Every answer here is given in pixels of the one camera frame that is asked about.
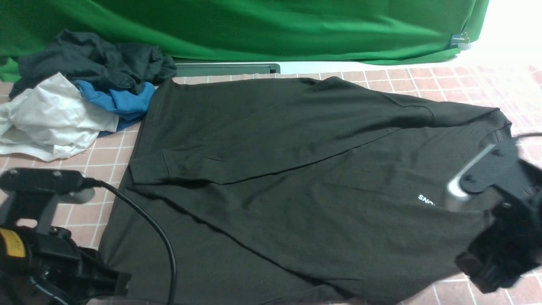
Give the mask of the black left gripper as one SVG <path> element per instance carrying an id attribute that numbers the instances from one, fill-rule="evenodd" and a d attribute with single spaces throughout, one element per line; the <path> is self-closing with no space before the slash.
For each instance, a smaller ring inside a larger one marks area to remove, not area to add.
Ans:
<path id="1" fill-rule="evenodd" d="M 49 234 L 30 227 L 1 228 L 0 262 L 2 305 L 85 305 L 92 299 L 125 297 L 131 280 L 60 227 Z"/>

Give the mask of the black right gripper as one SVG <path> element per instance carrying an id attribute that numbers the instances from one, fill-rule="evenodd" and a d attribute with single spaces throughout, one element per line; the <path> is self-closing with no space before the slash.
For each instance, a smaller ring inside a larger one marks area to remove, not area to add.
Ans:
<path id="1" fill-rule="evenodd" d="M 483 294 L 510 288 L 541 265 L 541 169 L 521 163 L 530 183 L 521 200 L 509 202 L 492 189 L 501 197 L 490 211 L 493 222 L 455 259 Z"/>

